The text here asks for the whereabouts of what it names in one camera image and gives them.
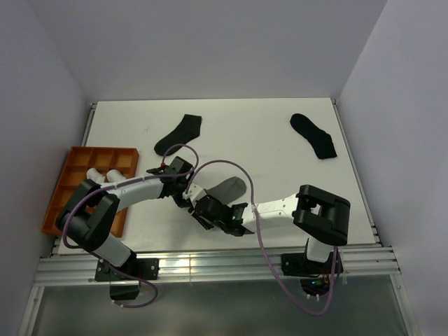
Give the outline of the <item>grey sock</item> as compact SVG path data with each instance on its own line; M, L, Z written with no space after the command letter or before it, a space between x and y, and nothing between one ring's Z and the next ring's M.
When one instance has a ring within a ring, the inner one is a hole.
M230 204L244 196L246 190L245 182L238 176L233 176L207 189L206 194L214 197L223 204Z

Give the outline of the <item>white striped sock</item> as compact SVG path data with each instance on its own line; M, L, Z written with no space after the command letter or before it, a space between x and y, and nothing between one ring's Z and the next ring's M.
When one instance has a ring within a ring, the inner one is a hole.
M119 183L126 178L117 169L111 169L106 173L106 179L109 183Z

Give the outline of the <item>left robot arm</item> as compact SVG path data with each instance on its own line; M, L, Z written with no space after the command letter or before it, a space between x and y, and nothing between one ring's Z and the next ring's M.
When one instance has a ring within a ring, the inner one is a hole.
M129 279L137 270L135 253L111 233L116 214L147 200L181 200L193 172L189 162L175 157L169 165L121 182L98 184L86 179L62 207L55 225L67 248L80 248L107 261L119 279Z

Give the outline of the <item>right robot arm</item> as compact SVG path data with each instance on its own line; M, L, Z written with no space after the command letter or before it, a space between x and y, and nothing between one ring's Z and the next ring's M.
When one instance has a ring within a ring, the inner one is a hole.
M313 185L301 185L298 193L283 199L259 203L225 205L193 185L183 193L189 212L207 230L218 228L227 235L243 237L260 228L295 226L308 234L303 265L317 273L327 264L330 253L348 241L350 202Z

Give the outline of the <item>black sock left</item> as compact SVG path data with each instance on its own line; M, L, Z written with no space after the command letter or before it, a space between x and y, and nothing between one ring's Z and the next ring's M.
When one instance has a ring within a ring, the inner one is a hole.
M160 156L174 154L181 148L180 144L187 144L200 136L201 126L201 116L185 114L174 130L155 144L155 153Z

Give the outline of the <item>black sock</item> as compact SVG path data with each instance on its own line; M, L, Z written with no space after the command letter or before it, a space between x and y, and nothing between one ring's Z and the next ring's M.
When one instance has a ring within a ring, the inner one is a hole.
M307 116L295 113L290 118L291 127L304 137L320 160L337 157L332 137L317 127Z
M174 154L181 148L180 144L187 144L200 136L201 126L201 116L185 114L174 130L155 144L155 153L160 156Z

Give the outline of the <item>orange compartment tray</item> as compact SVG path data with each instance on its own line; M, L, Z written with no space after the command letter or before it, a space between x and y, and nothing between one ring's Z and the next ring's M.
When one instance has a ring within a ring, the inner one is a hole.
M128 179L135 176L139 153L135 148L81 147L71 148L55 187L41 231L47 235L60 236L55 221L74 190L86 178L86 171L94 167L105 175L117 169Z

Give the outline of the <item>black sock right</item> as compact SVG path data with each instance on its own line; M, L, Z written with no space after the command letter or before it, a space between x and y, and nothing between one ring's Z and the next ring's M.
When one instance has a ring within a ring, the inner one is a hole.
M317 127L307 116L295 113L290 118L291 127L304 137L320 160L337 157L332 137Z

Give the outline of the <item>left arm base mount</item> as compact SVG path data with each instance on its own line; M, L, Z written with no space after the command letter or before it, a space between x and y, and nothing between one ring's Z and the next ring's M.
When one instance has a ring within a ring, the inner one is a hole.
M158 288L152 281L158 279L158 258L133 258L121 267L112 266L105 260L99 260L94 280L99 283L109 283L109 296L115 303L126 306L141 306L133 304L143 287L151 288L152 298L148 304L153 303L159 294Z

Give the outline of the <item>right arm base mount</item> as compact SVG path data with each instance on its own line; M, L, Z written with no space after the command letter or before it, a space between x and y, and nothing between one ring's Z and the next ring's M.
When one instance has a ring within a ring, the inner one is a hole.
M305 253L284 253L281 255L281 271L287 277L299 277L302 290L313 297L326 295L330 291L333 252L324 263L305 258Z

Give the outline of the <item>aluminium frame rail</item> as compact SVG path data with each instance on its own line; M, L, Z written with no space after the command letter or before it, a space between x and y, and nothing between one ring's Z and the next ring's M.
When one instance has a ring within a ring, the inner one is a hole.
M401 273L391 247L341 248L344 275L376 276ZM140 258L159 260L154 284L194 283L212 281L270 280L270 269L258 249L196 253L142 253ZM43 258L32 285L86 286L107 285L110 281L95 281L97 259L89 255L56 255Z

